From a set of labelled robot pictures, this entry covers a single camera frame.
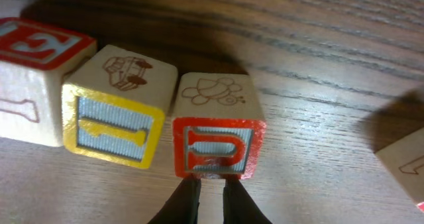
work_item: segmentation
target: wood grain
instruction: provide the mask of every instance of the wood grain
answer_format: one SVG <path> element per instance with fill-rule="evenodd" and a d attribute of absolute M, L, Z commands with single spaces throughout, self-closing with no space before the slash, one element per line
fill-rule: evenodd
<path fill-rule="evenodd" d="M 243 182 L 273 223 L 422 223 L 373 152 L 424 127 L 424 0 L 0 0 L 186 72 L 248 72 L 268 121 Z M 170 122 L 137 170 L 0 140 L 0 223 L 146 223 L 180 182 Z M 224 181 L 199 223 L 222 223 Z"/>

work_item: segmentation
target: toy block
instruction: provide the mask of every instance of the toy block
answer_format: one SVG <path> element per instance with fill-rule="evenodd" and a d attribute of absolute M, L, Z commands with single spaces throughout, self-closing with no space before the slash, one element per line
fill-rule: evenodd
<path fill-rule="evenodd" d="M 96 50 L 84 34 L 0 19 L 0 137 L 62 146 L 62 82 Z"/>
<path fill-rule="evenodd" d="M 376 156 L 424 212 L 424 129 L 378 151 Z"/>
<path fill-rule="evenodd" d="M 173 65 L 107 45 L 63 86 L 65 147 L 148 168 L 177 76 Z"/>
<path fill-rule="evenodd" d="M 173 117 L 177 176 L 252 177 L 266 122 L 248 75 L 185 74 Z"/>

